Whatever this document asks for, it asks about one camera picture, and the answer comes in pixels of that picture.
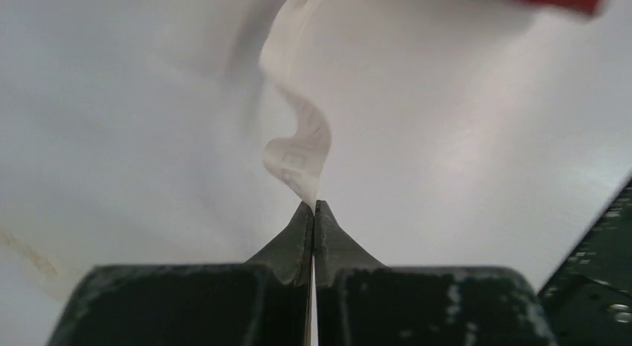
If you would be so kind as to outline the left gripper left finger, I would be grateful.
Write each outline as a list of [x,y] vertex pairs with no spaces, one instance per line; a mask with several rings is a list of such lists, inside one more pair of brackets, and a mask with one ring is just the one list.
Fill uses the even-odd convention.
[[287,226],[248,265],[265,268],[255,345],[310,345],[314,214],[300,203]]

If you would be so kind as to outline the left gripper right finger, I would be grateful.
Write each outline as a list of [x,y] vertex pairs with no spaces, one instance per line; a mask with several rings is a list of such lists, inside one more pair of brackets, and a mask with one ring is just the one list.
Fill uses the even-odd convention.
[[346,277],[386,265],[340,227],[326,201],[316,203],[313,234],[318,344],[350,345]]

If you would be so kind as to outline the cream ribbon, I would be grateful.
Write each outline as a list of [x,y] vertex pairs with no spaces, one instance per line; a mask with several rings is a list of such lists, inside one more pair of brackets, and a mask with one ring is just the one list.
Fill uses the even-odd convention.
[[277,13],[259,57],[259,68],[294,111],[293,136],[277,137],[263,150],[270,175],[284,183],[316,212],[320,175],[332,146],[332,130],[323,111],[290,85],[291,70],[303,33],[322,0],[286,0]]

